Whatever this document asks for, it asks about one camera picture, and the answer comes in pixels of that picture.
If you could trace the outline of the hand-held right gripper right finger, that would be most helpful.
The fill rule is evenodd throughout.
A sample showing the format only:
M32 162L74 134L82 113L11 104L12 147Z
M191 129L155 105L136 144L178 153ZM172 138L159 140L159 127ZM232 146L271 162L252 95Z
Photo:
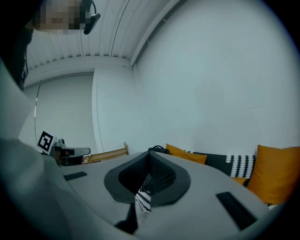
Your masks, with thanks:
M189 190L191 177L181 158L149 151L151 207L173 205Z

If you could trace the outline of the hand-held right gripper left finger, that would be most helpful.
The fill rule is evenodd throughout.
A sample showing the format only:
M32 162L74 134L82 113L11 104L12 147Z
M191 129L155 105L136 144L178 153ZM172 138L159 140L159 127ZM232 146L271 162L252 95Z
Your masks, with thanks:
M149 153L140 153L111 169L105 175L104 185L115 201L132 204L149 173Z

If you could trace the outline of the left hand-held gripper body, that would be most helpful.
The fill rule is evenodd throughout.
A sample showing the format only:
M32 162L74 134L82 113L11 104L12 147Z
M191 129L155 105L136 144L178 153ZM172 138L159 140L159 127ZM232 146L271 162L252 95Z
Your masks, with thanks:
M53 157L58 166L81 165L83 157L90 154L90 148L67 147L64 139L57 138L43 131L37 142L37 147L43 154Z

